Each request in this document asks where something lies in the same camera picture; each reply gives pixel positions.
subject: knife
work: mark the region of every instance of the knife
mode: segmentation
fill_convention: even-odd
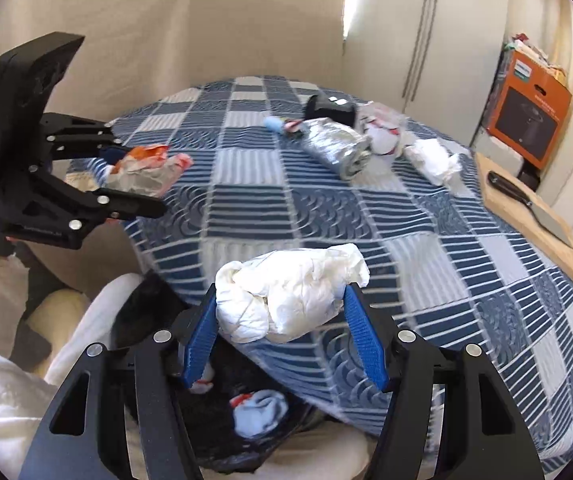
[[[549,231],[553,236],[558,238],[561,242],[573,248],[573,243],[569,240],[569,237],[564,232],[563,227],[560,223],[553,218],[548,211],[541,208],[538,204],[531,202],[531,199],[527,194],[522,191],[518,186],[513,184],[510,180],[500,176],[495,171],[489,171],[487,175],[487,181],[489,184],[500,192],[503,192],[506,196],[517,200],[521,204],[524,204],[535,221],[537,221],[544,229]]]

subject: orange box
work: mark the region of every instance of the orange box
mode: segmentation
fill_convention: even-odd
[[[482,126],[541,170],[560,135],[571,93],[526,54],[507,50]]]

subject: black trash bag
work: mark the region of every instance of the black trash bag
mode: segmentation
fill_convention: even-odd
[[[160,327],[170,326],[176,316],[190,308],[157,274],[150,272],[126,301],[111,329],[111,348],[133,346]],[[269,377],[258,365],[218,336],[210,358],[214,369],[213,388],[192,394],[177,383],[173,388],[176,410],[182,418],[198,465],[221,473],[252,472],[303,425],[314,407],[294,396]],[[171,384],[178,381],[169,378]],[[284,394],[289,411],[278,427],[264,436],[247,440],[234,429],[229,401],[240,394],[276,390]],[[125,404],[137,420],[135,384],[124,392]]]

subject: table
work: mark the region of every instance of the table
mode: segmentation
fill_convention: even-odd
[[[316,92],[279,76],[185,89],[112,122],[129,145],[164,142],[195,165],[165,196],[161,220],[126,225],[133,243],[189,303],[217,269],[275,249],[355,243],[364,294],[437,346],[480,345],[498,367],[551,471],[573,456],[573,282],[482,205],[468,148],[413,120],[420,138],[460,153],[468,197],[433,186],[406,159],[374,156],[351,183],[268,132],[268,114],[298,118]],[[99,180],[106,163],[83,162]],[[73,171],[80,169],[74,166]],[[379,434],[391,396],[363,373],[342,314],[291,343],[238,348],[276,380],[340,420]],[[435,386],[427,452],[444,391]]]

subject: knife handle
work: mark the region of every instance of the knife handle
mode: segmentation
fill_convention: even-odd
[[[492,187],[498,191],[502,191],[505,195],[511,197],[512,199],[521,202],[527,207],[531,206],[531,199],[524,191],[513,184],[512,181],[497,174],[495,171],[489,171],[489,174],[487,175],[487,181],[489,184],[491,184]]]

